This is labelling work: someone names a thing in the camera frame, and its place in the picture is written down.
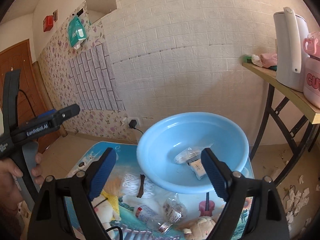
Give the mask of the person's left hand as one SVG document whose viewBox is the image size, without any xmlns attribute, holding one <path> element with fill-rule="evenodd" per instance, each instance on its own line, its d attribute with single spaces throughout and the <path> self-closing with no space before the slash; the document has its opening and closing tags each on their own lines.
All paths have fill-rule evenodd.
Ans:
<svg viewBox="0 0 320 240">
<path fill-rule="evenodd" d="M 42 185 L 44 182 L 41 167 L 42 159 L 42 153 L 35 155 L 36 166 L 31 171 L 37 185 Z M 18 212 L 18 204 L 23 201 L 14 177 L 21 178 L 22 176 L 22 171 L 11 159 L 6 158 L 1 160 L 1 208 L 13 216 Z"/>
</svg>

